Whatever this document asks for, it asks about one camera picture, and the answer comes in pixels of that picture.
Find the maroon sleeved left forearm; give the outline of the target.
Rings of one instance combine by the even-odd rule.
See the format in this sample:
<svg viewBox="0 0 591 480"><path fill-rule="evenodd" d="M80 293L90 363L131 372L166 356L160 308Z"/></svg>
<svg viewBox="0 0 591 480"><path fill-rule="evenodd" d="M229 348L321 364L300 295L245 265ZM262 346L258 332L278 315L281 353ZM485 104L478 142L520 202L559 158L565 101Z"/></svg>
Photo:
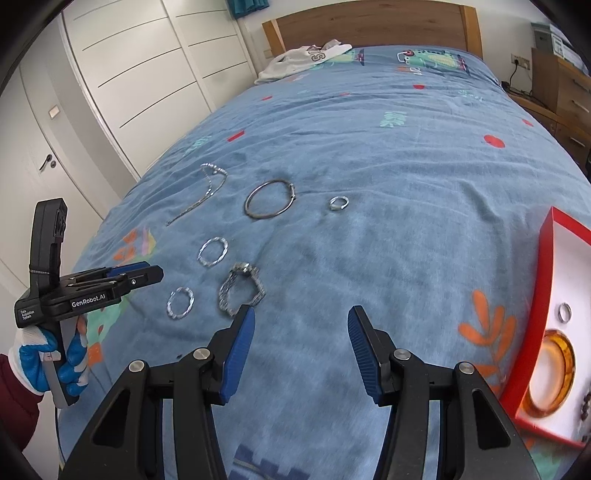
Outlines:
<svg viewBox="0 0 591 480"><path fill-rule="evenodd" d="M15 376L6 355L1 355L1 426L22 452L31 441L39 419L42 397L29 391Z"/></svg>

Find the blue white gloved left hand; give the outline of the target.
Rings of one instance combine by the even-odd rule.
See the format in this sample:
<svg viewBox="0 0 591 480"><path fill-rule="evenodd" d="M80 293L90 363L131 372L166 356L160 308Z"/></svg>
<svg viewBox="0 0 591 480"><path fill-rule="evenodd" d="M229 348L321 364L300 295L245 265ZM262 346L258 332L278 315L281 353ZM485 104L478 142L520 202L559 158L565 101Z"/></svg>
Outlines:
<svg viewBox="0 0 591 480"><path fill-rule="evenodd" d="M76 330L65 354L58 351L51 332L36 326L18 329L8 353L10 368L26 389L40 395L50 390L45 368L63 361L57 378L70 396L79 396L88 384L87 320L79 316Z"/></svg>

